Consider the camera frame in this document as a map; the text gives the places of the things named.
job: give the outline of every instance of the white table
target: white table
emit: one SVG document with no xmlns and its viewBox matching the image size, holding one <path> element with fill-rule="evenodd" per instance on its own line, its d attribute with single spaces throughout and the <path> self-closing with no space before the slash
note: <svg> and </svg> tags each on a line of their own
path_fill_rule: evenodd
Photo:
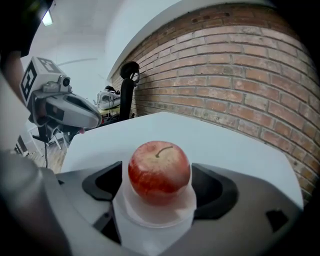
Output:
<svg viewBox="0 0 320 256">
<path fill-rule="evenodd" d="M 105 167 L 122 161 L 123 179 L 127 179 L 132 154 L 149 141 L 168 141 L 178 145 L 190 163 L 217 166 L 268 181 L 303 209 L 298 180 L 282 152 L 226 128 L 167 112 L 133 118 L 76 135 L 61 172 Z M 116 220 L 122 245 L 149 255 L 162 252 L 191 224 L 188 219 L 187 224 L 156 228 L 151 232 L 121 216 L 117 215 Z"/>
</svg>

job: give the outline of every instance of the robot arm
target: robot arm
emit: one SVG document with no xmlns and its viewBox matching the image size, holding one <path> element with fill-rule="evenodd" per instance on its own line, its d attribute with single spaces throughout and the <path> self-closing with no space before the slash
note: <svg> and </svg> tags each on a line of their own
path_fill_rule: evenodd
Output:
<svg viewBox="0 0 320 256">
<path fill-rule="evenodd" d="M 30 111 L 30 122 L 38 126 L 40 141 L 48 142 L 58 132 L 78 132 L 101 124 L 98 110 L 86 99 L 72 93 L 70 77 L 51 60 L 32 57 L 20 91 Z M 45 115 L 38 116 L 40 108 Z"/>
</svg>

